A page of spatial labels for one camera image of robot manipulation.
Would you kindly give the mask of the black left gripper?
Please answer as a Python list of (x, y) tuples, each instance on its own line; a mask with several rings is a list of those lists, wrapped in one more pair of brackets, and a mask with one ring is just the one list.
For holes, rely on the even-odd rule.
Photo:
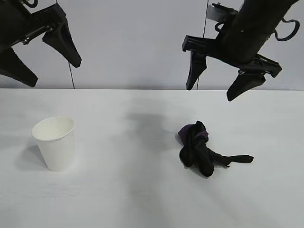
[(2, 0), (0, 2), (0, 74), (34, 87), (38, 77), (11, 48), (28, 44), (45, 33), (42, 41), (59, 52), (72, 66), (80, 67), (82, 59), (73, 43), (66, 13), (58, 3), (31, 13), (37, 0)]

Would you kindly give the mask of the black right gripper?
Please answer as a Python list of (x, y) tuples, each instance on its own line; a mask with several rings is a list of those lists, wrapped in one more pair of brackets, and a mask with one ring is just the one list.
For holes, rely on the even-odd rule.
[(187, 35), (182, 44), (190, 51), (190, 70), (186, 89), (191, 90), (207, 68), (206, 58), (212, 57), (239, 69), (238, 76), (227, 90), (232, 101), (244, 92), (261, 86), (265, 74), (276, 77), (282, 70), (279, 63), (259, 54), (266, 41), (274, 35), (279, 42), (290, 40), (297, 33), (279, 38), (276, 27), (286, 23), (285, 15), (295, 4), (294, 0), (246, 0), (239, 10), (220, 3), (208, 5), (206, 17), (216, 22), (216, 38)]

